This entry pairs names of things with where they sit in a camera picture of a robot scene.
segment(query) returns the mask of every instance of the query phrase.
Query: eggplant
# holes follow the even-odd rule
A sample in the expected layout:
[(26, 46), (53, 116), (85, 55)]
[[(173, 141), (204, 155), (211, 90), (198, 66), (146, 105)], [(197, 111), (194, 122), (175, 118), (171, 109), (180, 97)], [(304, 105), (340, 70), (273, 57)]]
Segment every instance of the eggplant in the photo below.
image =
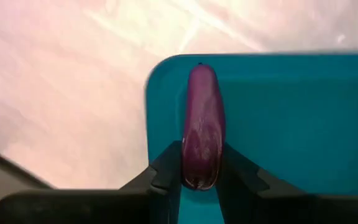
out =
[(218, 179), (226, 135), (222, 95), (212, 67), (199, 64), (190, 72), (186, 100), (182, 184), (208, 190)]

